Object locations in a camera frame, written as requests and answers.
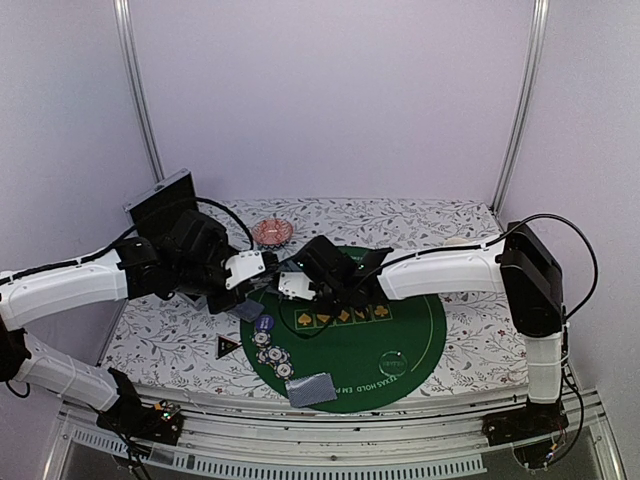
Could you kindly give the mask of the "aluminium poker chip case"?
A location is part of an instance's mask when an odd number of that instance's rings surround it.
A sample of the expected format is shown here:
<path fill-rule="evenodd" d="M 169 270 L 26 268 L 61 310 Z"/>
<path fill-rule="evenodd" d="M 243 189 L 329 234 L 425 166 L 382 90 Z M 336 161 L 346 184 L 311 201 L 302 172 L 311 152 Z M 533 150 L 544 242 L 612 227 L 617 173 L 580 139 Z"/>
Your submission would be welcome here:
<path fill-rule="evenodd" d="M 183 212 L 198 210 L 194 197 L 192 174 L 181 169 L 127 201 L 123 208 L 136 234 L 153 240 L 168 233 Z"/>

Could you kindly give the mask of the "purple small blind button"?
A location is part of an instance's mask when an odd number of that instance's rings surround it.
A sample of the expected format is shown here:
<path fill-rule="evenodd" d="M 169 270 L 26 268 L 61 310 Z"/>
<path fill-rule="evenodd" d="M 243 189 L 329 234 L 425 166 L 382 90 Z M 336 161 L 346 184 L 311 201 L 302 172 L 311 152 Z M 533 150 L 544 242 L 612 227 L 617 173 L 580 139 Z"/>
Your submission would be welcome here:
<path fill-rule="evenodd" d="M 270 332 L 275 326 L 275 320 L 271 315 L 260 315 L 254 322 L 254 327 L 257 332 Z"/>

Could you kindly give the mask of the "clear acrylic dealer button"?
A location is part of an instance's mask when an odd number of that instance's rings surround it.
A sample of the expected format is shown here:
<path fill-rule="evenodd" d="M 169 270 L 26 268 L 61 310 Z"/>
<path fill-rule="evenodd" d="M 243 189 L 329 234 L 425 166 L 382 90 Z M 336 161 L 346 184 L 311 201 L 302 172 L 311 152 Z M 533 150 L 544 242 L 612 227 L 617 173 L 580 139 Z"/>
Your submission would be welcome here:
<path fill-rule="evenodd" d="M 388 351 L 380 356 L 378 368 L 387 377 L 400 377 L 408 369 L 408 360 L 400 351 Z"/>

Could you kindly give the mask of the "white blue poker chip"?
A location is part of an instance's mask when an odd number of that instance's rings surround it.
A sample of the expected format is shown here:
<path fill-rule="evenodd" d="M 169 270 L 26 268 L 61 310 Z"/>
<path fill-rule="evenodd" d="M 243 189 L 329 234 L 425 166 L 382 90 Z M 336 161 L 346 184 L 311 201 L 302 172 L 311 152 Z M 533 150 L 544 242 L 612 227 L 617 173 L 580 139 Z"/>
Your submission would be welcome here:
<path fill-rule="evenodd" d="M 290 353 L 279 346 L 260 348 L 256 354 L 256 358 L 259 364 L 271 366 L 289 363 L 291 360 Z"/>
<path fill-rule="evenodd" d="M 271 335 L 268 331 L 256 331 L 251 336 L 252 343 L 259 349 L 267 348 L 271 345 Z"/>
<path fill-rule="evenodd" d="M 281 380 L 290 379 L 294 375 L 294 373 L 295 373 L 295 370 L 293 368 L 293 365 L 290 362 L 278 363 L 274 367 L 275 376 Z"/>

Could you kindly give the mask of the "blue playing card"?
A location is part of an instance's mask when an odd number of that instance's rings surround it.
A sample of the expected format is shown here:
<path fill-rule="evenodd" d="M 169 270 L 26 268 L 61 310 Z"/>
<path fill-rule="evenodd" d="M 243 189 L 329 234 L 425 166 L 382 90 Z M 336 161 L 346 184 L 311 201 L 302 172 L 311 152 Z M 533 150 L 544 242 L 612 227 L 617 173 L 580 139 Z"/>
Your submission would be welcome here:
<path fill-rule="evenodd" d="M 333 378 L 326 372 L 287 380 L 285 389 L 289 403 L 294 408 L 310 407 L 337 399 Z"/>

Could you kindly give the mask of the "blue playing card deck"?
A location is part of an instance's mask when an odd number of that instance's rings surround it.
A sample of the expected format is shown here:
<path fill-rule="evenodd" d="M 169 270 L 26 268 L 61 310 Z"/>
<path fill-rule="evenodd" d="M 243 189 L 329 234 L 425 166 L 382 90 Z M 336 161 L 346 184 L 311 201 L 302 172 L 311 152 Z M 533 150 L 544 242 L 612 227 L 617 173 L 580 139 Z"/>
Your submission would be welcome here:
<path fill-rule="evenodd" d="M 232 310 L 232 314 L 244 322 L 252 323 L 262 315 L 264 309 L 263 304 L 252 299 L 246 299 Z"/>

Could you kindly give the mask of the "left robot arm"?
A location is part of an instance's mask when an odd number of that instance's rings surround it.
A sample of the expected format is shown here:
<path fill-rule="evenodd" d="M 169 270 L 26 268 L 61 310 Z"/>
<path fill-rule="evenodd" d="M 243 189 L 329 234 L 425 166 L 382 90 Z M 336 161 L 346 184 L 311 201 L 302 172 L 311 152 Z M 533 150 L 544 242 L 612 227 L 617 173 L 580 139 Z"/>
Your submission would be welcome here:
<path fill-rule="evenodd" d="M 1 279 L 1 379 L 35 383 L 108 413 L 128 434 L 141 433 L 149 415 L 124 373 L 29 339 L 25 326 L 94 303 L 148 295 L 168 300 L 176 293 L 205 298 L 217 314 L 244 302 L 255 281 L 277 268 L 275 254 L 231 246 L 222 224 L 188 210 L 154 239 L 125 235 L 85 257 L 7 272 Z"/>

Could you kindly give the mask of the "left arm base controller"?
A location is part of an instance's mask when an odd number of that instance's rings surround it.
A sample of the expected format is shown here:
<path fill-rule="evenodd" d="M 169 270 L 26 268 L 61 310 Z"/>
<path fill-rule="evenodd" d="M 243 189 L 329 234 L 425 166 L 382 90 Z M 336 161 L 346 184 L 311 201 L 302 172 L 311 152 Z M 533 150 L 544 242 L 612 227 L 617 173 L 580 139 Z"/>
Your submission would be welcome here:
<path fill-rule="evenodd" d="M 123 437 L 176 446 L 184 417 L 181 408 L 162 400 L 145 406 L 140 400 L 120 398 L 106 411 L 99 411 L 96 425 Z"/>

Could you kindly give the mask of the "right arm base controller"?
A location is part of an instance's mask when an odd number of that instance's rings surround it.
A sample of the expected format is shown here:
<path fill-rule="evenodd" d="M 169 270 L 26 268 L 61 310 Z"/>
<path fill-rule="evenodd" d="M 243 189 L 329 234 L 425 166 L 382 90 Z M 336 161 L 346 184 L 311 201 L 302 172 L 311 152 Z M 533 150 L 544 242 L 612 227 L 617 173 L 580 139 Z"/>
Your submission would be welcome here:
<path fill-rule="evenodd" d="M 530 470 L 543 469 L 554 459 L 569 421 L 560 404 L 530 404 L 485 415 L 482 433 L 490 446 L 544 439 L 513 450 L 517 462 Z"/>

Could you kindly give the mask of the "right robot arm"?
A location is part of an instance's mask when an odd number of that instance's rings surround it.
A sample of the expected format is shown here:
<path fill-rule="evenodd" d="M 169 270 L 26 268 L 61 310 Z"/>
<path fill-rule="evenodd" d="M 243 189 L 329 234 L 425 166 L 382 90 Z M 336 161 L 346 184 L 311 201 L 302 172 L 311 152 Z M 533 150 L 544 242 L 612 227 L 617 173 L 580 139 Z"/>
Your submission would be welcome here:
<path fill-rule="evenodd" d="M 561 400 L 568 354 L 562 271 L 529 227 L 514 224 L 502 235 L 422 251 L 384 247 L 367 251 L 360 260 L 317 236 L 293 263 L 296 271 L 281 277 L 279 290 L 328 315 L 449 292 L 505 295 L 514 328 L 524 340 L 528 392 L 525 406 L 500 421 L 527 436 L 567 426 Z"/>

